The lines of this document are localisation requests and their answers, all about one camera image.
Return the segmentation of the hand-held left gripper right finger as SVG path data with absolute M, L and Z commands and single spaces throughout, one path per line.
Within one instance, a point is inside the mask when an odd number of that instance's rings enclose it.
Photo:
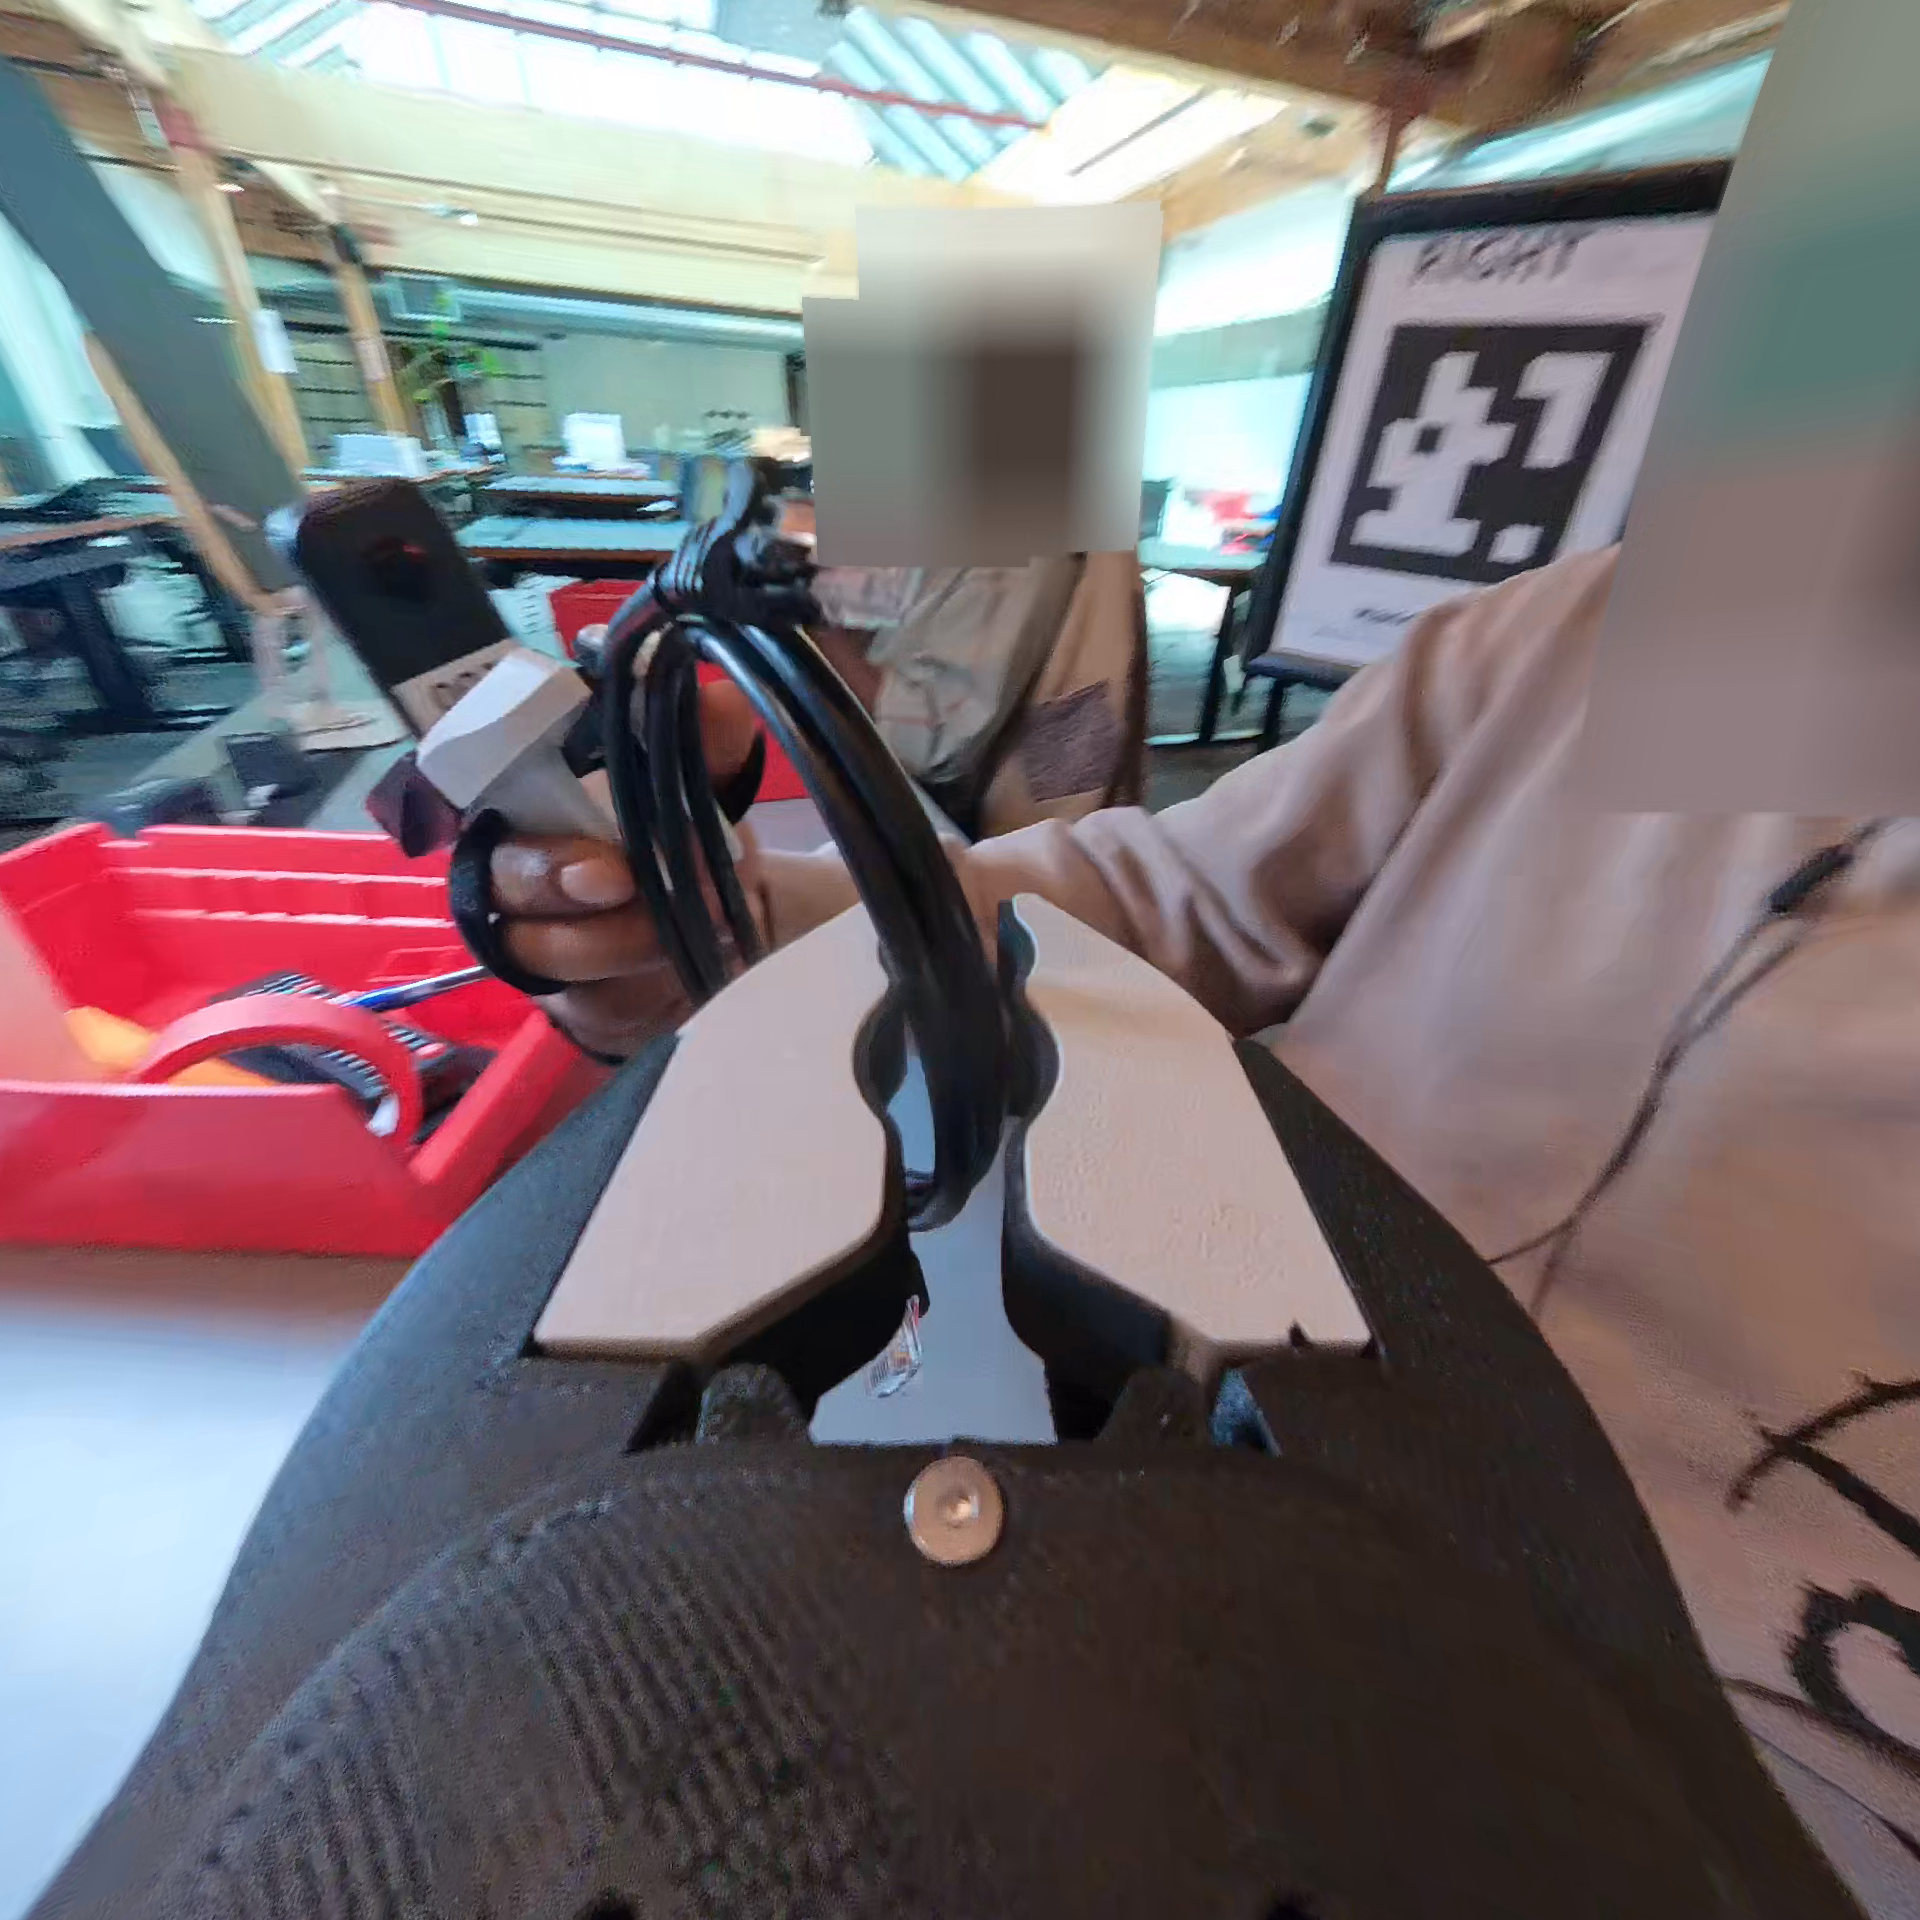
M 1361 1352 L 1372 1332 L 1228 1031 L 1036 896 L 998 953 L 1043 1045 L 1012 1225 L 1141 1358 Z

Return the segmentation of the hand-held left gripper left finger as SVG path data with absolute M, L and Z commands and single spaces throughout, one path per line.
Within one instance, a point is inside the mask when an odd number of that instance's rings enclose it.
M 682 1027 L 534 1325 L 543 1358 L 867 1367 L 918 1296 L 907 1069 L 867 911 Z

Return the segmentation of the black calculator coloured keys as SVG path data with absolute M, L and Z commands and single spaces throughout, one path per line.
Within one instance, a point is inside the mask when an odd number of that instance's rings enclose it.
M 487 1060 L 471 1049 L 456 1045 L 431 1027 L 418 1027 L 402 1016 L 402 1009 L 364 1007 L 358 996 L 336 993 L 322 980 L 298 973 L 264 976 L 247 985 L 233 989 L 227 998 L 238 996 L 300 996 L 315 1002 L 351 1005 L 364 1013 L 373 1013 L 407 1049 L 414 1069 L 420 1071 L 420 1131 L 438 1123 L 456 1102 L 465 1094 L 480 1069 Z M 353 1094 L 364 1113 L 376 1120 L 391 1105 L 389 1087 L 373 1069 L 358 1058 L 325 1051 L 313 1045 L 273 1044 L 249 1047 L 226 1056 L 226 1065 L 238 1073 L 247 1073 L 255 1080 L 269 1085 L 329 1085 L 340 1093 Z

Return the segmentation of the red tape roll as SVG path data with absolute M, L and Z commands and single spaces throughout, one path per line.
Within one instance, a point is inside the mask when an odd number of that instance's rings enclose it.
M 413 1149 L 420 1131 L 420 1069 L 407 1047 L 375 1013 L 322 1002 L 311 996 L 236 996 L 182 1016 L 157 1034 L 126 1080 L 149 1087 L 180 1073 L 218 1064 L 236 1051 L 260 1047 L 313 1047 L 344 1053 L 373 1073 L 382 1085 L 382 1105 L 369 1133 L 400 1153 Z

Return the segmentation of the orange plastic tool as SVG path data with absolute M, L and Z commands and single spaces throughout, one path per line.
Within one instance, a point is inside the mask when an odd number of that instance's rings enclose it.
M 97 1007 L 69 1007 L 66 1027 L 86 1060 L 115 1082 L 127 1082 L 131 1069 L 146 1060 L 157 1042 L 153 1027 L 126 1022 Z M 200 1064 L 173 1074 L 167 1085 L 178 1091 L 251 1093 L 269 1082 L 231 1064 Z

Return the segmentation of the black framed marker sign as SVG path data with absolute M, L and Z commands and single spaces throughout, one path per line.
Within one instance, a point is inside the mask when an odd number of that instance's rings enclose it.
M 1332 286 L 1245 669 L 1321 686 L 1615 544 L 1730 161 L 1372 195 Z

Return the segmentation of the black board wooden frame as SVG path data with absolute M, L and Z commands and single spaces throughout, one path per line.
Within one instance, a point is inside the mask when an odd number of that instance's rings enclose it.
M 233 351 L 126 219 L 40 86 L 11 61 L 2 63 L 2 206 L 255 584 L 296 589 L 269 535 L 271 519 L 298 499 L 296 470 L 256 415 Z

